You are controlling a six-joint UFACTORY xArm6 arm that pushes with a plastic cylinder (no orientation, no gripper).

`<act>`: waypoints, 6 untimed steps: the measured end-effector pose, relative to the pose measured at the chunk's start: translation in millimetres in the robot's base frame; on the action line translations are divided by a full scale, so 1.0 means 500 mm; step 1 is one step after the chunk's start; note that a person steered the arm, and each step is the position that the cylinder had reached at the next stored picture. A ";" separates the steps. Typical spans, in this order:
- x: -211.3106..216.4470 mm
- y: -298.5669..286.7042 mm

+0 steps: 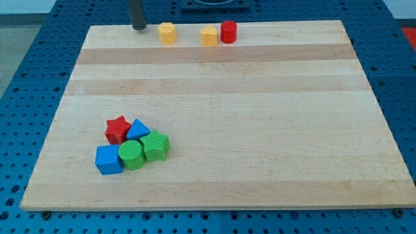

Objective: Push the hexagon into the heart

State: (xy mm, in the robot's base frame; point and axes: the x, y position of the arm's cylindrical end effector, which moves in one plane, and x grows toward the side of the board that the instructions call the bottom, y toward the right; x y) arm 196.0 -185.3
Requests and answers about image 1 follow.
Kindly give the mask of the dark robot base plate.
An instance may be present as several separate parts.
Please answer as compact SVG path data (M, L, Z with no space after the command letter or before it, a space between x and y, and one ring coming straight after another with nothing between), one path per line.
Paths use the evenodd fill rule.
M246 10L250 0L180 0L181 10Z

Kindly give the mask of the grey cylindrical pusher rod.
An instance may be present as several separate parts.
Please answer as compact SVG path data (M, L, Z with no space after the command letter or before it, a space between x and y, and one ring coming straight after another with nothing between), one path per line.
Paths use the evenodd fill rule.
M126 0L127 10L131 20L132 28L142 31L147 27L144 9L141 0Z

